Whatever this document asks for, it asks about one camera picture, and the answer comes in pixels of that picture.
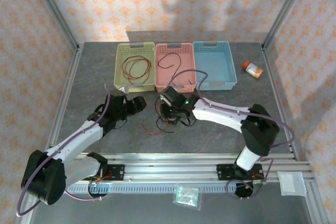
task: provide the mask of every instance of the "small plastic bag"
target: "small plastic bag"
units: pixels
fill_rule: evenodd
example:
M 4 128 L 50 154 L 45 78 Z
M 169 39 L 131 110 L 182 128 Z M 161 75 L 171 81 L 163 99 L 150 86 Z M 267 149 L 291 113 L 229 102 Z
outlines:
M 281 195 L 307 196 L 302 172 L 278 172 Z
M 201 209 L 203 192 L 199 188 L 176 185 L 174 189 L 174 204 L 196 210 Z

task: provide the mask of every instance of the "orange floral wallpaper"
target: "orange floral wallpaper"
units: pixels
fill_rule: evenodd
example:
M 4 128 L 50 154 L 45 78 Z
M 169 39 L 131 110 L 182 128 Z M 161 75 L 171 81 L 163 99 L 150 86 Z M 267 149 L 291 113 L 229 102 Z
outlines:
M 267 54 L 300 156 L 336 223 L 336 0 L 297 0 Z
M 45 147 L 73 51 L 44 0 L 0 6 L 0 222 L 13 223 L 28 157 Z
M 85 41 L 262 42 L 285 0 L 55 0 Z

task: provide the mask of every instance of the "red wire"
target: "red wire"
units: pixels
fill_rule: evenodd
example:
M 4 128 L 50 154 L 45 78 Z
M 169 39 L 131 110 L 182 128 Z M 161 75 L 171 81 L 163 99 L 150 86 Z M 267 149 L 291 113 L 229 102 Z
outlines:
M 265 177 L 264 177 L 263 175 L 260 175 L 260 174 L 255 174 L 255 172 L 254 172 L 254 171 L 251 171 L 251 173 L 252 173 L 252 176 L 253 176 L 253 180 L 255 180 L 255 179 L 256 179 L 256 177 L 259 177 L 259 178 L 265 179 Z
M 139 61 L 142 61 L 142 60 L 146 61 L 146 63 L 147 63 L 147 68 L 145 69 L 145 72 L 140 76 L 133 76 L 131 74 L 131 70 L 132 70 L 134 64 L 139 62 Z M 127 66 L 131 62 L 132 62 L 132 65 L 127 70 Z M 135 56 L 130 56 L 130 57 L 126 58 L 126 60 L 124 60 L 124 62 L 122 63 L 121 68 L 122 68 L 124 77 L 127 78 L 128 81 L 131 84 L 134 84 L 133 82 L 131 82 L 131 80 L 138 80 L 138 79 L 144 77 L 147 74 L 147 78 L 142 82 L 142 84 L 144 84 L 149 78 L 150 69 L 152 68 L 152 62 L 149 59 L 146 59 L 145 57 L 143 57 L 141 55 L 135 55 Z
M 163 129 L 163 130 L 160 130 L 160 132 L 157 132 L 157 133 L 154 133 L 154 132 L 151 132 L 151 131 L 149 131 L 149 130 L 147 130 L 146 128 L 145 128 L 145 125 L 143 124 L 142 125 L 142 127 L 143 127 L 143 129 L 147 132 L 147 133 L 149 133 L 149 134 L 151 134 L 151 135 L 160 135 L 162 132 L 164 132 L 165 130 L 166 130 L 166 128 L 168 127 L 168 121 L 167 121 L 167 124 L 166 124 L 166 127 Z

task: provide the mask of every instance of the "pink basket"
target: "pink basket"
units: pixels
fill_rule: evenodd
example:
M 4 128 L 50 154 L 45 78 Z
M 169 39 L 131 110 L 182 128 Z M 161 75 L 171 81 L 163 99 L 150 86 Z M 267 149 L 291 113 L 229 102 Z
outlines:
M 167 87 L 175 72 L 179 73 L 186 69 L 196 69 L 193 44 L 157 44 L 155 47 L 155 64 L 155 86 L 158 93 L 160 93 Z M 176 77 L 171 86 L 179 93 L 191 93 L 194 92 L 196 84 L 196 72 L 190 71 Z

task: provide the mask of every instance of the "black wire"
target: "black wire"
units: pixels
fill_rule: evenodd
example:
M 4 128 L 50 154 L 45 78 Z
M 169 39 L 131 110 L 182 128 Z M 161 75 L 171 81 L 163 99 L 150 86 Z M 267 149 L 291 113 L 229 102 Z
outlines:
M 161 128 L 159 127 L 159 124 L 158 124 L 159 119 L 161 119 L 161 118 L 159 117 L 159 118 L 156 120 L 156 127 L 157 127 L 160 131 L 162 131 L 162 132 L 164 132 L 164 133 L 175 133 L 175 132 L 173 132 L 173 131 L 165 131 L 165 130 L 161 129 Z
M 160 99 L 160 97 L 158 97 L 156 100 L 155 100 L 155 104 L 154 104 L 154 107 L 155 107 L 155 111 L 156 113 L 158 114 L 159 117 L 161 117 L 160 113 L 158 112 L 157 108 L 156 108 L 156 104 L 158 103 L 158 100 Z
M 120 129 L 120 128 L 123 128 L 124 127 L 124 125 L 127 123 L 127 118 L 126 118 L 126 120 L 125 120 L 125 122 L 124 122 L 124 124 L 122 125 L 122 126 L 120 126 L 119 128 L 114 128 L 114 130 L 117 130 L 117 129 Z
M 103 106 L 104 106 L 104 104 L 101 104 L 98 107 L 96 107 L 95 112 L 98 112 Z
M 196 121 L 197 119 L 195 119 L 195 121 L 192 124 L 188 125 L 188 127 L 193 126 L 196 123 Z
M 186 124 L 185 122 L 183 122 L 181 119 L 177 119 L 180 123 L 182 123 L 185 126 L 189 126 L 190 125 L 190 119 L 187 118 L 188 124 Z
M 163 60 L 164 58 L 166 58 L 168 55 L 177 55 L 178 58 L 180 59 L 180 64 L 179 64 L 179 66 L 177 67 L 177 69 L 175 70 L 174 74 L 172 75 L 172 77 L 173 77 L 173 76 L 175 76 L 175 74 L 177 73 L 177 71 L 179 70 L 179 68 L 180 68 L 180 66 L 181 66 L 181 64 L 182 64 L 181 56 L 180 56 L 177 52 L 170 52 L 169 54 L 166 54 L 165 56 L 163 56 L 162 59 L 160 59 L 160 60 L 158 61 L 157 66 L 160 67 L 160 68 L 163 68 L 163 69 L 168 69 L 168 68 L 171 68 L 171 67 L 175 66 L 175 64 L 172 64 L 172 65 L 170 65 L 169 67 L 162 67 L 162 66 L 160 66 L 160 61 Z

